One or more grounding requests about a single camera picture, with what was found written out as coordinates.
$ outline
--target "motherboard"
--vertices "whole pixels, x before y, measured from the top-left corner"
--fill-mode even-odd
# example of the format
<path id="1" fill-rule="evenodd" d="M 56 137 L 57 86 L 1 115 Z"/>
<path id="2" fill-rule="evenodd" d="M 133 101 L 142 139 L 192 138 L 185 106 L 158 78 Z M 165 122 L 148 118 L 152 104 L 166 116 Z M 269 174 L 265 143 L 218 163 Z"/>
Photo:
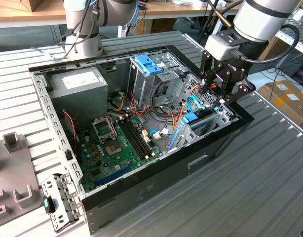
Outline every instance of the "motherboard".
<path id="1" fill-rule="evenodd" d="M 136 115 L 95 120 L 92 127 L 77 135 L 81 183 L 86 192 L 163 155 Z"/>

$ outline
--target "wooden table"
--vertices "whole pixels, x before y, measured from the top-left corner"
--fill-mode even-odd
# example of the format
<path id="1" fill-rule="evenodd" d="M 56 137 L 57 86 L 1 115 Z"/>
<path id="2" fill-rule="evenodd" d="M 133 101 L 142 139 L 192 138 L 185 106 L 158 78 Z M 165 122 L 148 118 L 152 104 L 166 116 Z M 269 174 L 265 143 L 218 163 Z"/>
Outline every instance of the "wooden table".
<path id="1" fill-rule="evenodd" d="M 171 1 L 146 3 L 145 19 L 177 18 L 204 16 L 205 7 L 197 7 L 193 4 L 178 6 Z M 229 14 L 236 14 L 239 7 L 235 7 Z M 0 7 L 0 28 L 60 25 L 66 23 L 65 10 L 62 0 L 44 0 L 34 12 L 20 11 Z"/>

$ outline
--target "ram slot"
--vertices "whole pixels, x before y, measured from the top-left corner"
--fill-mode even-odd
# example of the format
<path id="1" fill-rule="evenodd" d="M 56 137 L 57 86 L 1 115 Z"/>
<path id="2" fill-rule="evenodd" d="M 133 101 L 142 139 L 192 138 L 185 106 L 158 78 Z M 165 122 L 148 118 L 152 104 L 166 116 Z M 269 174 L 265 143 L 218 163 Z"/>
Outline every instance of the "ram slot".
<path id="1" fill-rule="evenodd" d="M 144 158 L 145 156 L 150 156 L 152 154 L 149 147 L 143 141 L 142 137 L 138 134 L 130 121 L 125 120 L 118 124 L 140 158 Z"/>

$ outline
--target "ventilation holes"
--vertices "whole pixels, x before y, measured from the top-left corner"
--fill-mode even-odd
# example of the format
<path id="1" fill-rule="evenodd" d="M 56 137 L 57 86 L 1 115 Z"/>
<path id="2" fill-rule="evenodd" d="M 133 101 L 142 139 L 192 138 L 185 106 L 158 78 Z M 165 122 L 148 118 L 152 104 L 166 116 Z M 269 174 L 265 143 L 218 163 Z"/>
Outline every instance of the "ventilation holes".
<path id="1" fill-rule="evenodd" d="M 179 144 L 181 143 L 181 141 L 182 141 L 182 136 L 179 138 L 179 140 L 178 140 L 178 142 L 177 142 L 177 144 L 176 144 L 176 147 L 179 146 Z"/>

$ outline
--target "label sticker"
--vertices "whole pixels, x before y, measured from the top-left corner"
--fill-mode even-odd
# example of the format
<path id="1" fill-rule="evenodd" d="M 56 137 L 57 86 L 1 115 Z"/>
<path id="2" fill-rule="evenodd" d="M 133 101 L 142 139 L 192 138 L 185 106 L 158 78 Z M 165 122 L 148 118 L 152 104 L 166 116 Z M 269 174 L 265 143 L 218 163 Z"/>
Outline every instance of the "label sticker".
<path id="1" fill-rule="evenodd" d="M 287 95 L 291 100 L 299 100 L 299 98 L 295 94 Z"/>
<path id="2" fill-rule="evenodd" d="M 279 85 L 276 85 L 280 90 L 288 90 L 288 88 L 283 85 L 283 84 L 279 84 Z"/>
<path id="3" fill-rule="evenodd" d="M 158 63 L 157 66 L 160 68 L 166 67 L 166 65 L 164 63 Z"/>
<path id="4" fill-rule="evenodd" d="M 95 82 L 99 82 L 99 80 L 93 72 L 86 72 L 63 77 L 63 83 L 65 84 L 65 87 L 67 89 L 72 89 L 83 85 L 89 85 Z"/>

